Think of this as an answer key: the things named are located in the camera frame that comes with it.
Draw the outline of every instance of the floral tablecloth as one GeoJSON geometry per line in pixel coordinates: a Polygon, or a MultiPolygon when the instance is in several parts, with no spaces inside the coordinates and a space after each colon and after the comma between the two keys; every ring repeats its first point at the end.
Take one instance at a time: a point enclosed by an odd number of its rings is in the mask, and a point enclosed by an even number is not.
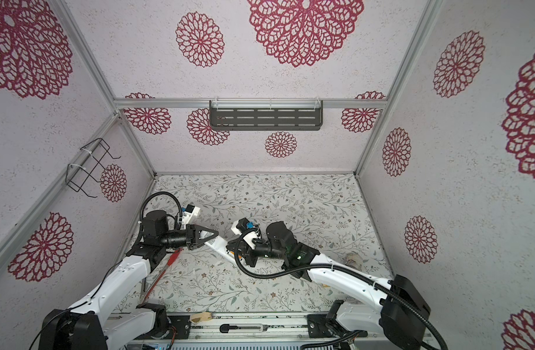
{"type": "MultiPolygon", "coordinates": [[[[201,207],[196,223],[214,228],[226,239],[233,221],[243,217],[260,224],[283,220],[299,242],[343,261],[350,252],[363,259],[362,271],[390,277],[382,248],[353,175],[167,175],[155,192],[173,193],[182,206],[201,207]]],[[[167,196],[153,199],[147,211],[175,214],[167,196]]],[[[161,267],[148,277],[153,281],[161,267]]],[[[260,273],[280,270],[280,260],[259,259],[260,273]]],[[[131,312],[139,302],[140,284],[115,312],[131,312]]],[[[208,247],[184,250],[153,290],[150,301],[168,312],[320,312],[343,293],[321,284],[283,276],[252,279],[208,247]]]]}

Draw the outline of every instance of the metal plate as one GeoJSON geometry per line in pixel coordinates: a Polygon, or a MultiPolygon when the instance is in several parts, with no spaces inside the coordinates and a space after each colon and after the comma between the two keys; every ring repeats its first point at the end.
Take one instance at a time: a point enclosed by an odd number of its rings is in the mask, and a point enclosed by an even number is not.
{"type": "Polygon", "coordinates": [[[214,108],[209,101],[211,129],[241,130],[320,130],[323,122],[320,108],[214,108]]]}
{"type": "MultiPolygon", "coordinates": [[[[190,328],[191,328],[191,322],[190,322],[190,316],[171,316],[168,315],[168,326],[174,326],[176,328],[176,336],[174,336],[174,339],[176,340],[186,340],[188,339],[188,336],[190,335],[190,328]]],[[[136,340],[170,340],[172,339],[172,330],[168,330],[162,337],[160,338],[153,338],[146,334],[140,335],[136,338],[136,340]]]]}

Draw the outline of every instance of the cable tie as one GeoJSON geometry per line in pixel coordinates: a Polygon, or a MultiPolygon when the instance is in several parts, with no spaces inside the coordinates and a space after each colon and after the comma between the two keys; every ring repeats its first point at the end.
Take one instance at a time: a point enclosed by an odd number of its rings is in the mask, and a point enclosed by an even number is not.
{"type": "Polygon", "coordinates": [[[69,164],[69,165],[70,165],[70,166],[74,166],[74,165],[75,165],[75,166],[80,167],[80,168],[83,169],[83,170],[87,170],[87,168],[85,168],[84,166],[81,166],[81,165],[79,165],[79,164],[69,164]]]}

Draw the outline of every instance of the red flower pattern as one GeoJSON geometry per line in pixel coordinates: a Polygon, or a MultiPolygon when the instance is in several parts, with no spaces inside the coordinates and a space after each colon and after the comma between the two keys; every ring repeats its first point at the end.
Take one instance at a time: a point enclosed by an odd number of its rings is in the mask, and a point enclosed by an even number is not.
{"type": "Polygon", "coordinates": [[[409,254],[420,263],[429,263],[437,254],[437,235],[424,217],[414,216],[406,225],[404,239],[409,254]]]}
{"type": "MultiPolygon", "coordinates": [[[[381,100],[386,96],[381,92],[367,91],[355,98],[381,100]]],[[[341,112],[341,124],[355,133],[367,131],[372,129],[379,112],[377,108],[346,108],[341,112]]]]}
{"type": "MultiPolygon", "coordinates": [[[[153,99],[140,92],[129,94],[127,99],[153,99]]],[[[125,108],[124,113],[131,125],[147,134],[162,134],[170,128],[170,114],[166,108],[125,108]]]]}
{"type": "Polygon", "coordinates": [[[188,13],[178,23],[176,42],[184,57],[199,67],[210,67],[221,59],[225,43],[219,27],[207,15],[188,13]]]}
{"type": "Polygon", "coordinates": [[[73,53],[44,0],[0,0],[0,88],[20,97],[59,95],[73,53]]]}
{"type": "Polygon", "coordinates": [[[279,63],[312,66],[343,46],[362,0],[248,0],[256,40],[279,63]]]}
{"type": "Polygon", "coordinates": [[[511,314],[503,325],[503,350],[535,350],[535,311],[511,314]]]}
{"type": "Polygon", "coordinates": [[[398,176],[408,166],[411,157],[411,143],[408,133],[396,128],[388,134],[382,148],[382,163],[390,176],[398,176]]]}
{"type": "Polygon", "coordinates": [[[17,279],[40,282],[60,270],[72,246],[71,224],[60,213],[50,213],[7,270],[17,279]]]}
{"type": "Polygon", "coordinates": [[[535,178],[535,54],[518,71],[515,89],[507,96],[508,116],[502,123],[509,153],[518,159],[518,171],[535,178]]]}
{"type": "Polygon", "coordinates": [[[483,61],[483,37],[472,30],[463,33],[441,53],[433,79],[442,97],[455,96],[474,80],[483,61]]]}
{"type": "Polygon", "coordinates": [[[116,164],[110,164],[100,176],[100,190],[110,202],[118,202],[126,194],[126,174],[116,164]]]}
{"type": "Polygon", "coordinates": [[[285,158],[297,149],[295,136],[278,131],[266,139],[266,151],[273,157],[285,158]]]}
{"type": "Polygon", "coordinates": [[[193,111],[187,120],[187,128],[193,138],[202,144],[213,146],[214,144],[222,144],[229,135],[229,131],[215,131],[211,129],[209,122],[209,109],[200,108],[193,111]]]}

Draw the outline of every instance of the robotic arm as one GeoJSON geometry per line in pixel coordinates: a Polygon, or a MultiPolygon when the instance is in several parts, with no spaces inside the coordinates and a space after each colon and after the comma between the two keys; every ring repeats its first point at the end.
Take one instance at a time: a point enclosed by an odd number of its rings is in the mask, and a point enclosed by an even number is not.
{"type": "Polygon", "coordinates": [[[133,245],[103,283],[66,310],[56,309],[44,318],[39,349],[119,349],[142,334],[164,334],[168,330],[164,305],[140,304],[135,312],[118,320],[110,322],[108,317],[122,298],[157,268],[166,249],[193,250],[218,236],[215,230],[192,224],[199,211],[187,206],[180,230],[168,229],[165,211],[149,212],[141,222],[144,241],[133,245]]]}
{"type": "Polygon", "coordinates": [[[390,281],[335,262],[317,249],[298,242],[283,221],[270,224],[267,238],[263,239],[257,225],[246,218],[240,219],[231,228],[237,238],[228,242],[217,231],[192,224],[199,212],[198,207],[187,206],[179,230],[168,229],[165,211],[147,213],[141,222],[144,241],[134,244],[103,283],[85,297],[66,310],[56,309],[46,316],[39,349],[118,349],[142,334],[160,337],[168,329],[164,305],[144,303],[118,320],[108,321],[108,317],[133,286],[157,268],[166,256],[166,249],[192,250],[203,245],[248,276],[273,278],[276,277],[273,275],[291,274],[309,282],[327,284],[361,301],[363,304],[334,303],[325,326],[337,336],[356,330],[383,333],[403,350],[418,350],[425,328],[432,328],[427,321],[431,309],[403,276],[390,281]],[[255,267],[258,258],[281,259],[284,271],[257,275],[244,268],[243,262],[255,267]]]}
{"type": "Polygon", "coordinates": [[[407,278],[396,276],[391,281],[335,262],[317,249],[298,242],[283,221],[271,223],[267,227],[265,240],[261,238],[259,227],[245,218],[235,222],[232,231],[239,238],[226,242],[222,237],[217,237],[205,244],[237,266],[239,264],[235,260],[235,252],[238,252],[241,262],[238,267],[242,267],[241,270],[245,274],[262,278],[243,268],[242,261],[250,267],[255,267],[258,258],[281,259],[284,271],[303,268],[290,272],[291,276],[326,284],[362,302],[362,304],[350,301],[334,303],[324,326],[335,335],[341,336],[347,331],[365,330],[383,333],[403,350],[418,350],[422,346],[426,325],[414,315],[414,312],[418,312],[426,321],[431,308],[407,278]],[[359,275],[364,277],[363,280],[359,279],[359,275]],[[383,286],[387,290],[377,289],[376,285],[383,286]],[[390,294],[400,296],[411,305],[412,309],[390,297],[390,294]]]}

